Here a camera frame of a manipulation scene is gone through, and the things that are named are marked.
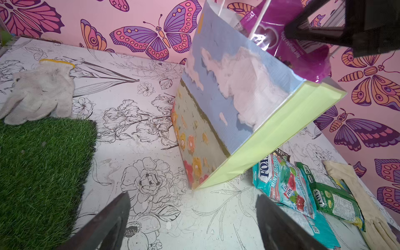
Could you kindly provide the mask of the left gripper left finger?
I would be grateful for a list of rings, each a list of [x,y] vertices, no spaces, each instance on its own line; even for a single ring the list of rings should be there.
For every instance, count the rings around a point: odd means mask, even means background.
[[[130,212],[127,192],[111,203],[72,236],[59,250],[119,250],[122,246]]]

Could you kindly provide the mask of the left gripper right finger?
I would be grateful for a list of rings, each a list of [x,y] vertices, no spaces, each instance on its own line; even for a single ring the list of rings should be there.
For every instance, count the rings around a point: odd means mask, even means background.
[[[257,197],[256,217],[266,250],[325,250],[326,247],[309,235],[269,197]]]

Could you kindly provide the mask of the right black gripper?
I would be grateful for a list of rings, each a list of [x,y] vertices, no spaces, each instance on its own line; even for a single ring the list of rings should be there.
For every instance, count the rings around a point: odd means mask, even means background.
[[[308,27],[300,25],[329,0],[313,0],[284,29],[289,39],[349,46],[355,57],[384,54],[400,49],[400,1],[346,1],[344,27]]]

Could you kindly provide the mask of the teal Fox's candy bag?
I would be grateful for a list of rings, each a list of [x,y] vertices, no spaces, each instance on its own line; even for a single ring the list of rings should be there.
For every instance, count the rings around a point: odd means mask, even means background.
[[[254,186],[275,202],[315,219],[316,204],[305,173],[274,152],[252,167]]]

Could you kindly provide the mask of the purple grape candy bag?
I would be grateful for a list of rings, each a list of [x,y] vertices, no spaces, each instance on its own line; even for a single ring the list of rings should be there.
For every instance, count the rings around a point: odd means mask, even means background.
[[[296,75],[319,83],[331,72],[329,47],[314,41],[288,39],[284,33],[285,25],[302,10],[300,1],[271,1],[252,41],[291,68]]]

